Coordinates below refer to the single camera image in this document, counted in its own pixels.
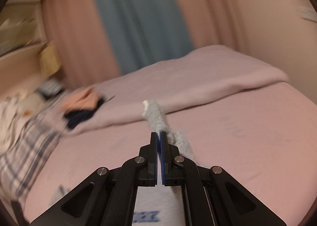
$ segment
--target wall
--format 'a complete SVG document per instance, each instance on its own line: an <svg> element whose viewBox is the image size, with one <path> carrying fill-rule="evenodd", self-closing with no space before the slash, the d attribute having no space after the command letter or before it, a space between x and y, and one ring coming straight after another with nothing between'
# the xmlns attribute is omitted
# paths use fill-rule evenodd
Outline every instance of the wall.
<svg viewBox="0 0 317 226"><path fill-rule="evenodd" d="M317 104L317 23L300 17L309 0L236 0L250 55L290 76L291 84Z"/></svg>
<svg viewBox="0 0 317 226"><path fill-rule="evenodd" d="M35 90L44 79L37 56L24 59L0 70L0 98L12 96L22 89Z"/></svg>

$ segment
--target pink cloth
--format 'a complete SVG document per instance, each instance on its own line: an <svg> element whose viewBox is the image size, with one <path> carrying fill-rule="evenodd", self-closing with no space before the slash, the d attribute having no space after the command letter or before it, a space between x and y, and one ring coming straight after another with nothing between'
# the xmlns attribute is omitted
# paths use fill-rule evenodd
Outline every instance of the pink cloth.
<svg viewBox="0 0 317 226"><path fill-rule="evenodd" d="M279 69L228 47L213 45L95 85L98 92L115 97L71 132L65 129L63 112L56 106L44 121L60 131L78 134L142 120L145 99L155 99L168 113L279 81L287 81Z"/></svg>
<svg viewBox="0 0 317 226"><path fill-rule="evenodd" d="M99 96L95 92L94 88L88 87L67 96L60 105L60 108L64 110L65 113L72 110L93 110L97 107L98 100Z"/></svg>
<svg viewBox="0 0 317 226"><path fill-rule="evenodd" d="M300 223L317 196L314 103L280 82L167 119L191 143L199 165L223 167L288 226ZM29 193L26 218L43 213L60 184L74 188L98 167L119 167L149 141L145 121L65 137Z"/></svg>
<svg viewBox="0 0 317 226"><path fill-rule="evenodd" d="M224 44L248 53L244 22L236 0L176 0L196 48Z"/></svg>

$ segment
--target blue gripper pad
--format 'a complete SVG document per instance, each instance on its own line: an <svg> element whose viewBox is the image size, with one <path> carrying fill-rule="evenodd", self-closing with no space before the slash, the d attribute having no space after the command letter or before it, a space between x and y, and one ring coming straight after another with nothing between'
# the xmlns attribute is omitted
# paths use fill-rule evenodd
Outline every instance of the blue gripper pad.
<svg viewBox="0 0 317 226"><path fill-rule="evenodd" d="M160 153L160 161L161 161L161 177L162 177L162 185L165 185L165 159L164 159L164 148L163 148L163 136L162 132L159 134L159 153Z"/></svg>
<svg viewBox="0 0 317 226"><path fill-rule="evenodd" d="M158 184L158 149L159 149L159 136L155 134L155 185Z"/></svg>

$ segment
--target pink blanket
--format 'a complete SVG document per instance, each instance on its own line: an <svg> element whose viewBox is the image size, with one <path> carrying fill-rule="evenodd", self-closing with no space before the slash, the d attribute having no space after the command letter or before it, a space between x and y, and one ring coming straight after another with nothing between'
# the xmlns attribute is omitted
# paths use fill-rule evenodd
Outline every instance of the pink blanket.
<svg viewBox="0 0 317 226"><path fill-rule="evenodd" d="M280 81L287 81L287 75L279 69L225 46L213 45L96 85L102 94L115 97L71 132L65 129L66 121L58 104L46 111L43 119L60 131L78 134L142 120L145 99L155 99L169 113Z"/></svg>
<svg viewBox="0 0 317 226"><path fill-rule="evenodd" d="M199 165L223 167L287 226L297 226L310 209L317 196L317 106L287 83L173 112L167 120L190 142ZM26 218L44 212L59 185L72 189L98 167L113 169L137 156L150 134L147 122L138 121L63 138L28 195ZM160 191L143 189L138 195ZM183 214L182 203L172 209L163 194L146 194L140 202L149 200L147 211L172 211L169 219L158 215L165 225L184 225L173 222Z"/></svg>

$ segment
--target pile of clothes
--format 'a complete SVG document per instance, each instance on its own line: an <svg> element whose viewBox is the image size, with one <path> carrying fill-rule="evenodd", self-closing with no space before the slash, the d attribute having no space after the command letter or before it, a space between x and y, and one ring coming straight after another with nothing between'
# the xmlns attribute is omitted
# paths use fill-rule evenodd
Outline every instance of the pile of clothes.
<svg viewBox="0 0 317 226"><path fill-rule="evenodd" d="M93 87L71 94L61 104L61 109L65 111L64 118L68 120L67 127L74 129L79 123L90 119L104 103L104 98L99 97Z"/></svg>
<svg viewBox="0 0 317 226"><path fill-rule="evenodd" d="M0 101L0 156L11 150L31 117L19 113L18 98Z"/></svg>

